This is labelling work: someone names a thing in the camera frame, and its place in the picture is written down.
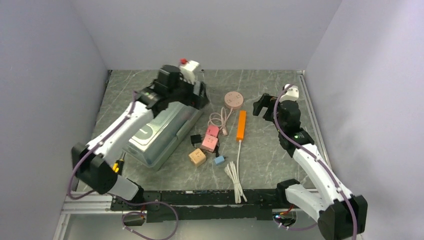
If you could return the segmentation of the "black power adapter plug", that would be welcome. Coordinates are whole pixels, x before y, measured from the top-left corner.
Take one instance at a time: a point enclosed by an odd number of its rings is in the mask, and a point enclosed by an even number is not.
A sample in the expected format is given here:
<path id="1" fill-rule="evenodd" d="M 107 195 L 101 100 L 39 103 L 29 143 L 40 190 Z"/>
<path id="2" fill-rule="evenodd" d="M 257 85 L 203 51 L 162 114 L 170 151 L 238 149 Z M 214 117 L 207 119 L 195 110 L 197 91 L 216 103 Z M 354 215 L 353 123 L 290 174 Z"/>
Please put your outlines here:
<path id="1" fill-rule="evenodd" d="M 194 134 L 190 136 L 190 142 L 194 146 L 203 142 L 203 136 L 201 134 Z"/>

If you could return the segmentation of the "dark pink plug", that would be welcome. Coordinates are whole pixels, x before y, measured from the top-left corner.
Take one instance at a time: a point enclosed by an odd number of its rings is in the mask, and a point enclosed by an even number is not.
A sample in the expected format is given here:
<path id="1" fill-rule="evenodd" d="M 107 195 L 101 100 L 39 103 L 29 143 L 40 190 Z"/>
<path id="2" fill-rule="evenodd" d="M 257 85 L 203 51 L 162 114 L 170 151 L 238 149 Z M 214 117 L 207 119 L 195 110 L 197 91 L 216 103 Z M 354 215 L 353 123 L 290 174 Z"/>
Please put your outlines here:
<path id="1" fill-rule="evenodd" d="M 220 128 L 215 125 L 209 125 L 206 129 L 205 134 L 217 138 L 220 132 Z"/>

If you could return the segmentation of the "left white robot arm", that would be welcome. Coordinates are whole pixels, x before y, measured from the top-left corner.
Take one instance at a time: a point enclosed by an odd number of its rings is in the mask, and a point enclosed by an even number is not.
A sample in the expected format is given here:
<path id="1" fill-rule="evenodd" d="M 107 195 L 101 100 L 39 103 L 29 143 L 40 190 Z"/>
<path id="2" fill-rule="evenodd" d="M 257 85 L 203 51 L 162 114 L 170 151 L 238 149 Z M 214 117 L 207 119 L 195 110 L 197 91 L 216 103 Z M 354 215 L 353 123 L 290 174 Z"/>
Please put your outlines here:
<path id="1" fill-rule="evenodd" d="M 88 143 L 77 143 L 71 149 L 71 179 L 79 179 L 92 191 L 121 198 L 131 210 L 145 202 L 144 189 L 112 169 L 122 148 L 145 125 L 179 102 L 197 110 L 208 103 L 206 84 L 199 80 L 203 72 L 194 60 L 179 66 L 165 64 L 157 77 L 145 88 L 134 91 L 125 111 L 99 136 Z"/>

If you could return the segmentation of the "beige cube socket adapter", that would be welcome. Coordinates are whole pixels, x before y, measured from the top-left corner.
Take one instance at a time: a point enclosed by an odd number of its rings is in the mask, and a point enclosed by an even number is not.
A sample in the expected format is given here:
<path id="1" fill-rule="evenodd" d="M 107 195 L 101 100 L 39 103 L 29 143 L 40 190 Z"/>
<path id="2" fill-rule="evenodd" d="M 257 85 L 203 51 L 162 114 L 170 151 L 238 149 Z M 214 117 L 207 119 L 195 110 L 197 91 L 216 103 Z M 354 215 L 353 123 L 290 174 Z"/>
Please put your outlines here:
<path id="1" fill-rule="evenodd" d="M 203 151 L 200 148 L 196 148 L 194 151 L 192 151 L 188 155 L 188 157 L 195 167 L 199 167 L 207 159 L 206 155 L 203 153 Z"/>

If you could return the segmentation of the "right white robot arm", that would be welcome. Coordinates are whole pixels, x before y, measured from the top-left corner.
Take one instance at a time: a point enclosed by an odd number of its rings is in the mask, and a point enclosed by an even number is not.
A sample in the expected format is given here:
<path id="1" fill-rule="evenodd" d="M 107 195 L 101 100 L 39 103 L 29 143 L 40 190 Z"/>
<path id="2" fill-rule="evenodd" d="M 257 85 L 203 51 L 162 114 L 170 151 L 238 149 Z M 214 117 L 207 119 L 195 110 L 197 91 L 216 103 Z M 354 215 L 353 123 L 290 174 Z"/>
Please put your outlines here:
<path id="1" fill-rule="evenodd" d="M 354 195 L 323 160 L 310 134 L 301 126 L 301 111 L 294 100 L 279 100 L 264 93 L 253 103 L 253 115 L 263 108 L 263 119 L 274 123 L 279 144 L 306 172 L 317 194 L 305 189 L 299 181 L 289 179 L 277 184 L 275 200 L 282 207 L 291 204 L 315 220 L 326 240 L 355 239 L 365 231 L 368 203 Z"/>

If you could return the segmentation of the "round pink power socket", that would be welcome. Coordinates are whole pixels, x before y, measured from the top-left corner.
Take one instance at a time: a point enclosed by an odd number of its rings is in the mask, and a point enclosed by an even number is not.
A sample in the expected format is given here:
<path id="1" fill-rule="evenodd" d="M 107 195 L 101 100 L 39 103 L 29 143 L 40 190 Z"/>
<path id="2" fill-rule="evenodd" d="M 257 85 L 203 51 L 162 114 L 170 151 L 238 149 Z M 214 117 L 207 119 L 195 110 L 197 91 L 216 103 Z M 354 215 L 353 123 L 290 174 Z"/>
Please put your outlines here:
<path id="1" fill-rule="evenodd" d="M 230 91 L 224 96 L 224 104 L 228 109 L 238 110 L 244 103 L 244 97 L 237 91 Z"/>

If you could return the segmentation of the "pink square socket adapter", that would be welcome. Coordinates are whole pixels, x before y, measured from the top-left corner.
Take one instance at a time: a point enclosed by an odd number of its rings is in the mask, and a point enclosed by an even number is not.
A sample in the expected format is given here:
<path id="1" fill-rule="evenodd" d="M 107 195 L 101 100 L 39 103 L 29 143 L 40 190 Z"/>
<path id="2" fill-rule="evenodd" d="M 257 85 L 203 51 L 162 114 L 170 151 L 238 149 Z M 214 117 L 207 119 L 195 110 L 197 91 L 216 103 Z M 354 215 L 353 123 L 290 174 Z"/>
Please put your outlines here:
<path id="1" fill-rule="evenodd" d="M 200 144 L 200 149 L 213 153 L 216 146 L 218 145 L 218 138 L 209 134 L 204 136 L 202 143 Z"/>

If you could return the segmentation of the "orange power strip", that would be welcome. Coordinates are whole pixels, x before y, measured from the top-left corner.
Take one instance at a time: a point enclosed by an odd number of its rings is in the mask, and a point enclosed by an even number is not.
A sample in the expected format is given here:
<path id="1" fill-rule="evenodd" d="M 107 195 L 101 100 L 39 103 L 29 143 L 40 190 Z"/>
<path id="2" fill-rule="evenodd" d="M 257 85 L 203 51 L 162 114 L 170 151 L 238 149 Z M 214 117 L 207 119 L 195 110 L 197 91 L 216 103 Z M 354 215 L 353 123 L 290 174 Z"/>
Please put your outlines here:
<path id="1" fill-rule="evenodd" d="M 237 133 L 236 133 L 236 141 L 241 142 L 245 136 L 245 128 L 246 128 L 246 119 L 247 119 L 247 111 L 241 110 L 238 116 L 238 124 L 237 124 Z"/>

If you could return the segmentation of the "blue small adapter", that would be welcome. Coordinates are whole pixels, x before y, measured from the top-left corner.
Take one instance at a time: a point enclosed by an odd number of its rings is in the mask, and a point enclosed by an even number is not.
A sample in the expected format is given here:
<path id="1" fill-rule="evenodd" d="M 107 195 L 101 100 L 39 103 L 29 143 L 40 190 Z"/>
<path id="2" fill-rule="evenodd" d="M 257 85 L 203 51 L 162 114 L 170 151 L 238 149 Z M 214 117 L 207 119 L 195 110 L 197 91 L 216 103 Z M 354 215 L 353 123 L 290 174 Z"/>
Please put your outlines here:
<path id="1" fill-rule="evenodd" d="M 225 162 L 225 157 L 220 155 L 220 156 L 214 158 L 213 162 L 216 166 L 219 166 L 219 165 L 221 165 Z"/>

